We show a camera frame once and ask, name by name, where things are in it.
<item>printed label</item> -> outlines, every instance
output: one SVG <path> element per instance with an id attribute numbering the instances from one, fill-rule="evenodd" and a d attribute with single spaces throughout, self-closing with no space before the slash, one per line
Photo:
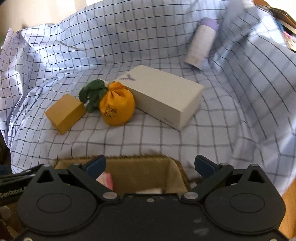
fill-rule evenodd
<path id="1" fill-rule="evenodd" d="M 11 195 L 22 193 L 25 189 L 26 189 L 26 187 L 20 188 L 20 189 L 15 189 L 15 190 L 10 190 L 10 191 L 4 192 L 4 193 L 0 193 L 0 198 L 5 198 L 5 197 L 9 197 Z"/>

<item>green fabric leaves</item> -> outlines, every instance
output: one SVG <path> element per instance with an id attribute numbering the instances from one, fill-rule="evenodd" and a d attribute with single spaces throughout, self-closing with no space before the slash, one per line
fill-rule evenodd
<path id="1" fill-rule="evenodd" d="M 86 111 L 92 113 L 99 108 L 99 103 L 106 93 L 107 88 L 104 81 L 93 80 L 80 90 L 79 99 L 84 104 L 88 102 Z"/>

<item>cardboard box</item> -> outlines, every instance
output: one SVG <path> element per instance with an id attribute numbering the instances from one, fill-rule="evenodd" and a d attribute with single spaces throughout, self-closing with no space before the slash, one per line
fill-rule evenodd
<path id="1" fill-rule="evenodd" d="M 73 163 L 85 164 L 93 157 L 62 159 L 55 169 L 65 169 Z M 167 156 L 106 157 L 105 172 L 110 173 L 114 192 L 124 195 L 159 188 L 163 193 L 178 193 L 190 189 L 180 162 Z"/>
<path id="2" fill-rule="evenodd" d="M 65 94 L 45 112 L 45 115 L 63 135 L 85 113 L 85 106 L 80 100 L 69 94 Z"/>
<path id="3" fill-rule="evenodd" d="M 180 130 L 197 110 L 203 85 L 167 72 L 139 65 L 115 81 L 125 85 L 136 107 Z"/>

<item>plaid fabric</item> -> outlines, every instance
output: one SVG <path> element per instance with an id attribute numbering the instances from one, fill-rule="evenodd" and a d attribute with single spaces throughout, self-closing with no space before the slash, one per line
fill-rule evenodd
<path id="1" fill-rule="evenodd" d="M 203 17 L 220 29 L 201 71 L 183 64 Z M 236 168 L 262 166 L 280 193 L 296 174 L 295 54 L 269 13 L 238 0 L 105 0 L 56 25 L 9 30 L 0 55 L 0 129 L 14 172 L 57 158 L 197 154 Z M 65 135 L 44 112 L 85 83 L 146 65 L 205 86 L 181 131 L 136 110 L 120 127 L 87 114 Z"/>

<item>small cardboard box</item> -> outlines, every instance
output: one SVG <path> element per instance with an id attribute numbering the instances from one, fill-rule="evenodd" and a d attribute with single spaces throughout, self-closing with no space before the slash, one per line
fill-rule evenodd
<path id="1" fill-rule="evenodd" d="M 80 100 L 69 94 L 65 94 L 45 112 L 45 115 L 63 135 L 85 113 L 85 106 Z"/>
<path id="2" fill-rule="evenodd" d="M 136 107 L 180 130 L 197 110 L 203 85 L 139 65 L 115 81 L 133 93 Z"/>

